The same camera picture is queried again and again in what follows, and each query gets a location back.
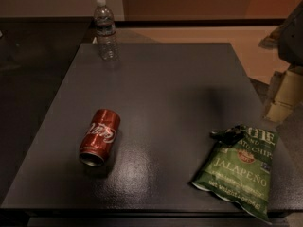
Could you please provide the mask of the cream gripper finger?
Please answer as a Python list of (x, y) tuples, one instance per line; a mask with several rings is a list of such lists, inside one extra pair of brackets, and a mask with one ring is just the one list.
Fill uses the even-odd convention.
[(268, 89), (264, 117), (283, 122), (303, 101), (303, 67), (289, 67), (283, 73), (275, 71)]

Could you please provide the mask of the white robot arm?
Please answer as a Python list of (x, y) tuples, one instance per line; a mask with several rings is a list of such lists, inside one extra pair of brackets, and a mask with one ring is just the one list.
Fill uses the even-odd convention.
[(303, 1), (258, 46), (276, 49), (279, 58), (289, 63), (283, 73), (274, 72), (265, 103), (264, 117), (280, 123), (303, 100)]

